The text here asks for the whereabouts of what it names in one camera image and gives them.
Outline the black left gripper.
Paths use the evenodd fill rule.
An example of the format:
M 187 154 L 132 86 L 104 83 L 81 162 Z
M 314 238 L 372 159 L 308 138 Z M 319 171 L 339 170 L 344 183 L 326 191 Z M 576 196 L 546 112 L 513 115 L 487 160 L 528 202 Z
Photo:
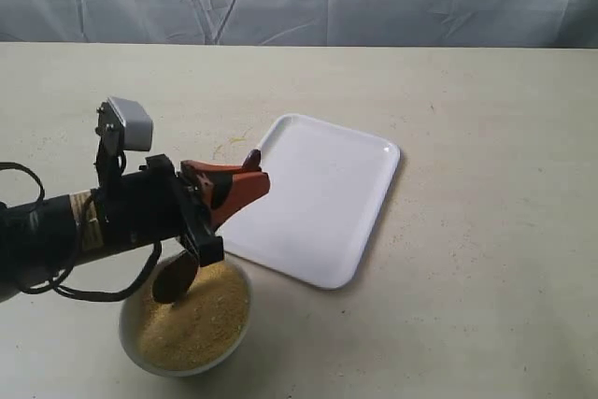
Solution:
M 118 159 L 95 164 L 99 187 L 94 192 L 103 245 L 91 251 L 93 261 L 133 249 L 179 240 L 201 266 L 224 259 L 223 240 L 208 223 L 199 192 L 163 154 L 150 156 L 142 169 L 124 175 Z M 269 193 L 270 179 L 258 160 L 241 165 L 180 163 L 181 172 L 207 190 L 212 228 Z

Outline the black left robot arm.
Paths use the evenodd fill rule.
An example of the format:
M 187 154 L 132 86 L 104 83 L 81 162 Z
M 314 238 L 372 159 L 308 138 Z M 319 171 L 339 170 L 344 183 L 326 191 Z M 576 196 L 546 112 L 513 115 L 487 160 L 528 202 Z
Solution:
M 219 228 L 242 208 L 267 195 L 270 178 L 261 153 L 241 165 L 151 156 L 134 173 L 117 157 L 98 187 L 29 204 L 1 206 L 1 298 L 56 292 L 67 299 L 116 303 L 149 282 L 155 302 L 173 304 L 203 267 L 224 258 Z M 74 268 L 149 246 L 132 283 L 118 292 L 74 289 Z

